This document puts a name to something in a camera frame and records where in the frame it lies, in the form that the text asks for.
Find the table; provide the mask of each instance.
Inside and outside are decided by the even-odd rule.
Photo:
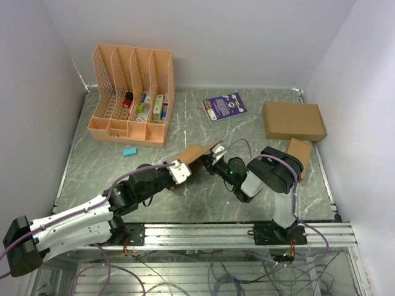
[[[201,101],[239,92],[248,113],[211,123],[204,114]],[[223,140],[224,145],[238,138],[251,143],[257,155],[266,146],[285,150],[287,141],[265,137],[262,106],[266,101],[299,102],[299,92],[291,89],[177,89],[167,142],[164,148],[137,146],[138,155],[123,157],[123,150],[134,145],[102,142],[92,138],[87,126],[99,100],[97,88],[91,88],[80,118],[65,178],[55,201],[54,213],[75,207],[107,189],[115,178],[142,163],[172,160],[192,145],[208,145]],[[247,163],[248,149],[240,142],[227,153],[227,158],[240,156]],[[305,220],[334,218],[328,188],[313,150],[305,180],[300,184],[296,213]],[[271,220],[274,215],[273,192],[265,187],[249,203],[240,203],[225,189],[221,178],[201,169],[193,180],[174,191],[162,191],[152,204],[140,205],[123,217],[125,222],[203,223],[226,221]]]

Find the blue box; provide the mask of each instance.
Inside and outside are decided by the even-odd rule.
[[[128,148],[128,149],[124,149],[123,150],[123,156],[127,157],[127,156],[133,156],[137,154],[137,148]]]

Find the red and black object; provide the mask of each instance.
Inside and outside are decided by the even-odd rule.
[[[123,106],[125,108],[129,108],[131,106],[132,102],[133,102],[133,93],[131,91],[128,91],[126,93],[125,100],[123,102]]]

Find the book cover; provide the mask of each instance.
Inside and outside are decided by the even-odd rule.
[[[203,107],[211,122],[247,113],[239,94],[228,94],[203,100]]]

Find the book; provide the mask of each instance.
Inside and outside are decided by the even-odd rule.
[[[203,107],[211,122],[247,113],[247,108],[237,92],[204,99]]]

